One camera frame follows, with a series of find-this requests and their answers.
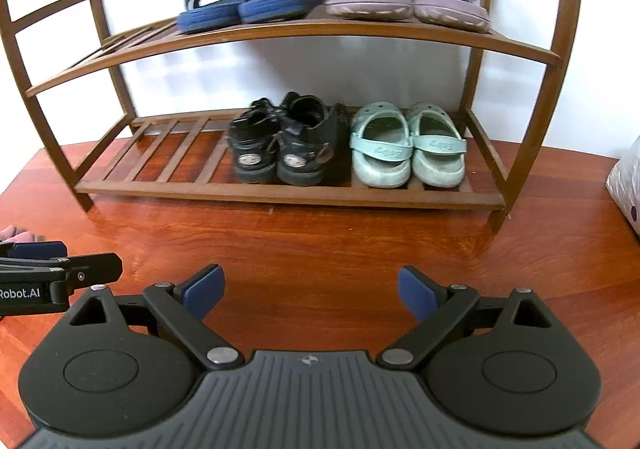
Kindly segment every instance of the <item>ribbed black surface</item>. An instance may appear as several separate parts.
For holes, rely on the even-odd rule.
[[[42,430],[21,447],[594,449],[598,446],[581,432],[535,441],[500,439],[475,432],[441,413],[423,392],[415,375],[381,369],[364,352],[256,352],[251,363],[243,368],[209,373],[181,411],[144,432],[111,440],[82,441]]]

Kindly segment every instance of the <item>reddish wood floor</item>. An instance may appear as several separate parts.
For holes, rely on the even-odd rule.
[[[497,147],[513,156],[513,145]],[[88,150],[67,152],[78,160]],[[476,152],[468,163],[474,189],[486,185]],[[629,449],[640,440],[640,243],[604,188],[613,163],[543,149],[494,237],[482,212],[97,196],[84,214],[40,152],[0,196],[0,228],[18,223],[62,239],[71,254],[117,252],[125,265],[113,285],[120,293],[179,282],[220,263],[226,297],[206,322],[247,353],[377,352],[414,324],[396,295],[396,273],[406,263],[444,285],[469,283],[488,295],[532,286],[602,372],[604,393],[589,432],[607,448]],[[55,321],[0,322],[0,440],[10,448],[32,429],[18,371]]]

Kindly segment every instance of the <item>black shoe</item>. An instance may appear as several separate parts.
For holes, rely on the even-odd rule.
[[[248,183],[275,180],[279,130],[276,109],[266,98],[252,102],[247,111],[231,121],[228,143],[239,180]]]
[[[316,96],[289,92],[278,108],[281,132],[278,177],[291,185],[317,185],[349,134],[342,104],[327,107]]]

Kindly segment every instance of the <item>wooden shoe rack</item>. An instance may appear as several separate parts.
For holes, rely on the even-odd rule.
[[[93,201],[89,194],[97,193],[310,205],[484,209],[491,211],[489,221],[494,231],[500,229],[508,216],[542,146],[564,82],[580,9],[580,0],[559,0],[552,45],[546,50],[508,39],[495,31],[477,34],[417,21],[385,23],[341,20],[328,16],[322,7],[318,7],[303,20],[240,25],[196,35],[181,35],[175,27],[174,19],[111,35],[102,0],[88,0],[102,45],[88,57],[72,64],[55,77],[36,85],[32,84],[16,35],[38,21],[83,1],[86,0],[58,0],[17,20],[11,20],[7,0],[0,0],[0,34],[15,82],[52,162],[83,209],[89,210],[92,207]],[[490,8],[491,0],[481,2],[485,8]],[[451,191],[427,190],[418,180],[411,180],[401,189],[370,189],[358,183],[357,178],[353,176],[344,184],[316,187],[250,185],[216,180],[214,174],[226,153],[223,130],[228,121],[242,110],[140,117],[136,113],[120,70],[120,64],[129,61],[210,44],[327,35],[416,39],[470,47],[472,50],[460,109],[452,116],[461,130],[468,129],[471,132],[494,178],[497,190],[491,193],[474,192],[468,178],[458,189]],[[501,161],[472,109],[484,50],[517,56],[545,65],[540,92],[522,145],[510,170]],[[111,75],[124,114],[78,166],[73,167],[56,141],[37,95],[68,80],[105,68],[108,68]],[[93,173],[94,169],[89,175],[98,158],[127,126],[132,130],[132,138],[111,158],[106,168],[97,175]],[[178,134],[183,138],[176,141],[174,139]],[[181,162],[185,161],[186,156],[193,152],[194,142],[203,136],[212,143],[201,171],[188,181],[175,181],[174,172]],[[168,162],[153,180],[147,180],[147,177],[141,180],[140,174],[145,165],[163,144],[167,144],[169,138],[175,142],[175,150],[168,155]],[[127,153],[134,145],[140,145],[142,142],[150,143],[136,159],[135,164],[128,167],[123,175],[114,176],[117,171],[122,170],[118,169],[118,166],[123,165]]]

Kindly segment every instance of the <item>white wall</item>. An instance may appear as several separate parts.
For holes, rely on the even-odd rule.
[[[14,18],[54,0],[9,0]],[[183,0],[105,0],[112,31],[119,32],[183,10]],[[557,0],[495,0],[494,27],[511,38],[548,47]],[[545,145],[619,156],[640,133],[635,54],[640,31],[630,24],[639,0],[583,0],[577,40],[558,111]],[[97,36],[87,3],[38,23],[19,35],[33,82],[46,79],[89,53]],[[140,114],[247,106],[289,89],[327,102],[388,100],[409,106],[429,100],[454,109],[462,92],[468,50],[450,45],[383,38],[325,37],[221,44],[156,56],[124,66]],[[519,142],[542,79],[540,65],[488,53],[474,106],[495,140]],[[0,61],[0,100],[21,104]],[[40,96],[62,143],[95,140],[120,111],[106,72],[73,80]],[[16,140],[37,147],[28,121],[0,116],[0,148]],[[0,190],[22,160],[0,172]]]

